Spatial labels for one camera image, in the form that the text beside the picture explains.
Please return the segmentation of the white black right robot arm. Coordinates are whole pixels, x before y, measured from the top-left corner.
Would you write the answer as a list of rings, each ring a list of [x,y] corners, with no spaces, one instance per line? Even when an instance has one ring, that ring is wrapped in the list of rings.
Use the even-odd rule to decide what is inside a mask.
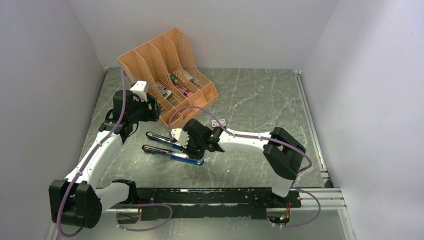
[[[190,119],[183,128],[170,130],[170,135],[192,159],[203,158],[206,151],[260,154],[276,174],[269,197],[275,207],[288,202],[290,188],[306,157],[305,147],[281,127],[266,132],[244,132],[220,126],[209,128]]]

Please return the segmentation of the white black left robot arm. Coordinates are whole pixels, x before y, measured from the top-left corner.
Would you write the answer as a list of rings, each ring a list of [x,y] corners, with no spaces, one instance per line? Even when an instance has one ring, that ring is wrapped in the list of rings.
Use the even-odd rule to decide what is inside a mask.
[[[54,180],[48,188],[55,224],[91,229],[105,210],[117,204],[132,208],[138,203],[139,194],[132,180],[116,179],[101,189],[97,185],[139,123],[157,122],[159,116],[154,96],[131,90],[115,92],[113,107],[107,112],[89,151],[71,173],[62,180]]]

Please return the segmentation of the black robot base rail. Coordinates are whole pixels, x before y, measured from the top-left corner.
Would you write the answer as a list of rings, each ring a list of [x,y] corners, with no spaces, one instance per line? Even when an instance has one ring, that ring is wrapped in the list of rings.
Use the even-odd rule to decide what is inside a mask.
[[[109,212],[132,214],[140,213],[140,220],[167,219],[172,208],[174,219],[195,218],[237,218],[249,217],[253,220],[268,219],[272,209],[285,212],[302,206],[297,190],[280,197],[269,187],[237,188],[148,188],[136,190],[137,206],[115,205]]]

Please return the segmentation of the small staple box sleeve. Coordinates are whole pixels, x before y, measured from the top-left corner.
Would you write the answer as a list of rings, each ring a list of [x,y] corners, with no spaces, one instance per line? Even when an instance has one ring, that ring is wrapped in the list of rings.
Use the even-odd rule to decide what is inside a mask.
[[[226,127],[226,121],[225,121],[225,119],[218,119],[218,120],[212,119],[211,125],[212,125],[213,128],[220,127],[220,126]]]

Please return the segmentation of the blue metal stapler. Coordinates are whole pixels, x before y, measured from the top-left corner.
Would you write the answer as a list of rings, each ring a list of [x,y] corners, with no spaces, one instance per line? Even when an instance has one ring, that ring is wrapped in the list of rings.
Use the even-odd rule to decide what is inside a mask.
[[[176,140],[171,140],[170,138],[166,136],[156,134],[151,131],[147,131],[145,135],[151,141],[168,145],[169,147],[172,147],[173,149],[178,150],[178,151],[174,151],[171,149],[165,149],[165,148],[160,148],[160,147],[144,144],[142,146],[142,150],[146,154],[167,156],[172,160],[187,163],[187,164],[192,164],[196,166],[202,166],[205,162],[203,158],[202,159],[190,158],[186,153],[184,153],[183,147]]]

